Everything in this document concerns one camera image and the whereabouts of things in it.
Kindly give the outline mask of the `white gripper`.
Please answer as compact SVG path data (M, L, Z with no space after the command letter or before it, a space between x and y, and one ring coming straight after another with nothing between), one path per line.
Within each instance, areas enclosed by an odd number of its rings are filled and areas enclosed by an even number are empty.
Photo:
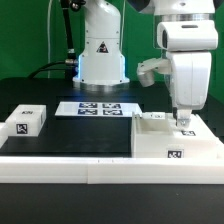
M218 33L213 20L160 22L157 43L171 65L170 92L177 126L188 128L192 110L203 108Z

